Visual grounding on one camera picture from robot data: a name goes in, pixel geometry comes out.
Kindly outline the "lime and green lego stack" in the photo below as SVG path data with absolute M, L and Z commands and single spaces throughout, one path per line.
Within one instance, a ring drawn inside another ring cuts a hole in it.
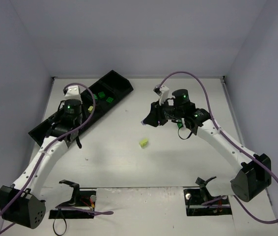
M 139 142 L 139 145 L 140 145 L 140 147 L 141 148 L 144 148 L 145 146 L 147 146 L 148 145 L 148 139 L 147 138 L 144 138 L 144 139 L 142 139 L 140 142 Z

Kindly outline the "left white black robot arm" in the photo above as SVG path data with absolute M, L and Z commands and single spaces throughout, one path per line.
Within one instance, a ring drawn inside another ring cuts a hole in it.
M 46 211 L 53 207 L 52 198 L 43 196 L 43 185 L 57 161 L 72 143 L 79 143 L 78 127 L 82 124 L 82 102 L 64 101 L 62 114 L 52 122 L 35 157 L 10 186 L 0 188 L 2 219 L 35 229 Z

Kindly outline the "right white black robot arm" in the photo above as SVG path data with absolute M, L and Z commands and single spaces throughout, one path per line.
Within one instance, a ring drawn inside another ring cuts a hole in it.
M 270 158 L 244 148 L 233 138 L 224 137 L 223 129 L 211 118 L 209 112 L 197 108 L 189 100 L 186 89 L 172 93 L 173 105 L 168 103 L 169 89 L 166 86 L 154 88 L 154 92 L 160 98 L 151 103 L 150 113 L 143 120 L 143 124 L 158 127 L 169 120 L 181 122 L 192 134 L 212 146 L 232 167 L 234 173 L 225 183 L 218 182 L 216 177 L 196 180 L 196 184 L 206 191 L 208 196 L 235 195 L 240 200 L 249 202 L 271 184 L 272 177 L 264 170 L 265 167 L 271 168 Z

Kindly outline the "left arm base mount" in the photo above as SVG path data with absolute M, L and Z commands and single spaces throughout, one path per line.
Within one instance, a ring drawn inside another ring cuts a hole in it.
M 93 195 L 96 196 L 96 190 L 82 190 L 80 189 L 80 185 L 78 183 L 69 180 L 61 180 L 59 184 L 61 184 L 61 187 L 67 185 L 72 188 L 69 194 L 70 199 L 59 203 L 61 206 L 94 210 L 95 200 L 92 200 L 90 197 Z M 49 219 L 62 219 L 62 218 L 63 219 L 93 219 L 94 215 L 82 211 L 74 210 L 74 209 L 61 209 L 60 212 L 58 212 L 58 209 L 50 210 Z

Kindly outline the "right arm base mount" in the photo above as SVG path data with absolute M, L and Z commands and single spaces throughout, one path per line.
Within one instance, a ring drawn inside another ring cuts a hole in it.
M 184 188 L 185 209 L 188 217 L 232 215 L 228 197 L 212 197 L 206 188 L 206 185 L 216 178 L 203 180 L 198 177 L 195 182 L 198 187 Z

